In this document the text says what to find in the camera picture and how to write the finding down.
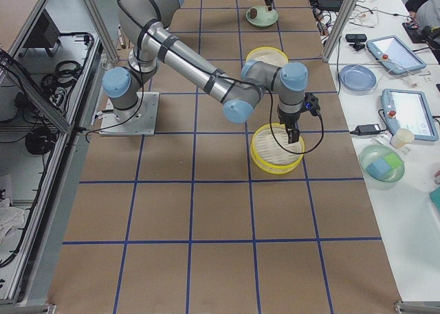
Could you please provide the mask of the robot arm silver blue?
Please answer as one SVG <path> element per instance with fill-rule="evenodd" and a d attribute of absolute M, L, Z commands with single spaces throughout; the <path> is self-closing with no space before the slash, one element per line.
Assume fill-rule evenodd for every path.
<path fill-rule="evenodd" d="M 259 60 L 249 60 L 241 79 L 205 60 L 170 34 L 167 27 L 184 0 L 118 0 L 118 18 L 122 31 L 134 45 L 125 67 L 106 71 L 102 87 L 114 113 L 132 116 L 140 106 L 138 90 L 164 63 L 223 105 L 223 114 L 231 122 L 248 120 L 266 91 L 278 94 L 277 114 L 291 143 L 299 140 L 296 126 L 305 111 L 320 117 L 317 97 L 307 93 L 308 69 L 302 63 L 282 67 Z"/>

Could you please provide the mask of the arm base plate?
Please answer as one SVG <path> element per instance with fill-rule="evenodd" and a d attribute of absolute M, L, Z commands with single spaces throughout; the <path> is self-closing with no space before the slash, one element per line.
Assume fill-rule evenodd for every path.
<path fill-rule="evenodd" d="M 107 100 L 99 134 L 108 136 L 152 136 L 155 133 L 159 92 L 137 92 L 138 103 L 127 111 L 114 109 L 110 99 Z"/>

